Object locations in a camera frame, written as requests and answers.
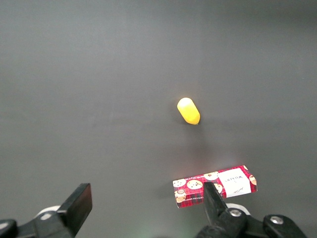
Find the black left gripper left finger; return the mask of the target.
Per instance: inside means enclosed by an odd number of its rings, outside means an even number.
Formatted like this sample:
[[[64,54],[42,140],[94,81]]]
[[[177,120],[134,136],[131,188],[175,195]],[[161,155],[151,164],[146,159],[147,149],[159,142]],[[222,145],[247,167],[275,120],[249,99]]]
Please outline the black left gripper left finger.
[[[74,238],[92,210],[91,184],[80,184],[58,209],[33,220],[37,238]]]

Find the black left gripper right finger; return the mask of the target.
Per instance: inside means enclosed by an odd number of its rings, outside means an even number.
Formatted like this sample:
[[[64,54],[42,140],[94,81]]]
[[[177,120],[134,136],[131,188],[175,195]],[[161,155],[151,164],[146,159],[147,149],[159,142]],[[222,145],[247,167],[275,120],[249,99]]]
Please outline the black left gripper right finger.
[[[204,208],[209,225],[197,234],[198,238],[240,238],[247,225],[247,215],[238,208],[229,208],[215,185],[204,183]]]

